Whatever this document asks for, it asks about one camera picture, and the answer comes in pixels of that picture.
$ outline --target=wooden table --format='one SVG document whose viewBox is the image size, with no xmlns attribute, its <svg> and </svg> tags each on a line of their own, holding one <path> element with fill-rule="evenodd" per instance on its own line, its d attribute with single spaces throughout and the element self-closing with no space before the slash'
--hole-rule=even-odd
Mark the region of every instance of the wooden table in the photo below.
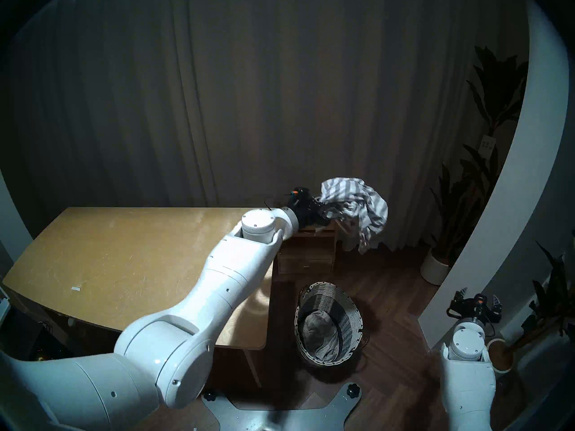
<svg viewBox="0 0 575 431">
<path fill-rule="evenodd" d="M 123 330 L 183 300 L 208 253 L 248 210 L 69 208 L 28 246 L 3 283 L 69 317 Z M 272 266 L 233 312 L 217 346 L 266 345 L 271 274 Z"/>
</svg>

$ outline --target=white wall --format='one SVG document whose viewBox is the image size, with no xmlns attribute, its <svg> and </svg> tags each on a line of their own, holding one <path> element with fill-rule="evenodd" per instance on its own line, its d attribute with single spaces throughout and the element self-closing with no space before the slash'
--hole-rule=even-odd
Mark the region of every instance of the white wall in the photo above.
<svg viewBox="0 0 575 431">
<path fill-rule="evenodd" d="M 515 138 L 477 227 L 446 280 L 419 317 L 429 347 L 433 347 L 453 326 L 455 320 L 449 318 L 445 311 L 454 293 L 463 287 L 468 288 L 469 295 L 482 292 L 498 275 L 496 280 L 499 285 L 513 286 L 509 286 L 510 290 L 506 293 L 498 293 L 502 295 L 504 318 L 509 309 L 520 308 L 520 303 L 514 305 L 513 291 L 526 281 L 529 287 L 530 279 L 525 280 L 517 271 L 525 265 L 526 260 L 531 260 L 535 251 L 530 245 L 535 246 L 535 237 L 529 231 L 524 234 L 524 230 L 536 207 L 539 210 L 531 223 L 532 228 L 548 230 L 548 238 L 540 239 L 552 250 L 554 248 L 548 244 L 551 237 L 561 242 L 563 231 L 560 227 L 566 234 L 572 227 L 574 201 L 572 197 L 565 196 L 572 190 L 572 181 L 557 178 L 572 175 L 573 167 L 570 163 L 554 166 L 560 145 L 563 154 L 568 153 L 567 148 L 570 148 L 573 137 L 572 132 L 563 136 L 569 96 L 567 51 L 551 22 L 531 0 L 528 2 L 528 14 L 530 67 Z M 563 137 L 569 138 L 568 141 L 562 140 Z M 548 189 L 547 181 L 554 168 L 557 174 L 553 179 L 554 188 Z M 568 199 L 569 204 L 565 203 L 559 210 L 561 215 L 554 219 L 558 211 L 554 210 L 557 208 L 555 205 L 562 203 L 558 200 L 561 195 Z M 540 271 L 544 272 L 544 263 L 540 262 L 540 266 Z M 499 273 L 501 268 L 505 269 L 503 274 Z"/>
<path fill-rule="evenodd" d="M 0 172 L 0 241 L 13 262 L 32 243 L 32 236 L 22 222 Z"/>
</svg>

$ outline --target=table leg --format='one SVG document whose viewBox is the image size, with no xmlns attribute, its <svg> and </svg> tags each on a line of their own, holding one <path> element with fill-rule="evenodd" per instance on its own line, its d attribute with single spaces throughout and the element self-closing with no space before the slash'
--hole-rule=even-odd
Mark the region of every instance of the table leg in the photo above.
<svg viewBox="0 0 575 431">
<path fill-rule="evenodd" d="M 247 349 L 243 349 L 245 359 L 248 360 L 248 364 L 250 365 L 250 370 L 252 371 L 252 375 L 254 376 L 255 384 L 258 385 L 258 388 L 262 387 L 262 384 L 259 382 L 258 373 L 255 371 L 254 362 L 251 359 L 250 352 Z"/>
</svg>

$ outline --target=drawer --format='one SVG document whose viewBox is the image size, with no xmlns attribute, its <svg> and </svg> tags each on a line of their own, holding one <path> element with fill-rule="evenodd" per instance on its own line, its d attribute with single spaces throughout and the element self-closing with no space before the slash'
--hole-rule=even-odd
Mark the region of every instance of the drawer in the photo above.
<svg viewBox="0 0 575 431">
<path fill-rule="evenodd" d="M 279 257 L 281 274 L 325 274 L 331 272 L 333 259 L 301 259 Z"/>
</svg>

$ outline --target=potted plant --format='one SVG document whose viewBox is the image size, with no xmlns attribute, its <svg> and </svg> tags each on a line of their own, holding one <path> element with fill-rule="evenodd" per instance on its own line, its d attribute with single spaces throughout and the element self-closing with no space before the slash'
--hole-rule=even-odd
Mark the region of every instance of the potted plant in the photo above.
<svg viewBox="0 0 575 431">
<path fill-rule="evenodd" d="M 439 195 L 431 189 L 442 219 L 441 234 L 439 238 L 431 235 L 435 246 L 429 250 L 420 268 L 421 276 L 436 286 L 443 283 L 457 259 L 457 250 L 462 241 L 466 241 L 471 235 L 481 207 L 479 199 L 468 206 L 468 198 L 464 196 L 471 184 L 471 178 L 463 176 L 451 184 L 449 170 L 445 165 L 442 165 L 442 168 Z"/>
<path fill-rule="evenodd" d="M 467 84 L 473 94 L 481 117 L 489 126 L 488 136 L 493 137 L 495 130 L 507 120 L 517 121 L 517 112 L 521 109 L 527 79 L 528 63 L 517 65 L 517 56 L 513 55 L 504 61 L 497 60 L 487 47 L 475 46 L 479 66 L 473 66 L 483 89 L 483 99 L 477 88 L 470 81 Z M 512 103 L 515 92 L 520 87 L 519 97 Z"/>
<path fill-rule="evenodd" d="M 497 60 L 487 47 L 475 46 L 475 52 L 481 62 L 481 67 L 474 68 L 481 82 L 483 97 L 470 80 L 467 83 L 481 117 L 488 124 L 482 152 L 490 151 L 490 154 L 482 156 L 480 151 L 464 145 L 473 161 L 461 159 L 462 177 L 451 188 L 449 171 L 443 166 L 442 177 L 439 178 L 440 197 L 433 194 L 442 217 L 442 230 L 438 239 L 431 235 L 435 246 L 427 254 L 420 270 L 425 280 L 436 285 L 441 285 L 449 273 L 491 197 L 499 178 L 499 155 L 493 135 L 505 121 L 518 120 L 517 112 L 525 93 L 527 62 L 517 65 L 517 56 Z M 519 96 L 514 100 L 518 89 Z"/>
<path fill-rule="evenodd" d="M 575 284 L 567 287 L 565 265 L 561 257 L 554 258 L 537 243 L 551 263 L 551 275 L 545 289 L 538 281 L 533 281 L 537 303 L 531 301 L 529 307 L 533 314 L 523 322 L 523 335 L 511 346 L 503 339 L 494 339 L 488 346 L 489 358 L 496 372 L 509 372 L 513 366 L 513 355 L 522 347 L 532 343 L 551 330 L 558 330 L 563 336 L 565 332 L 571 341 L 575 342 Z"/>
</svg>

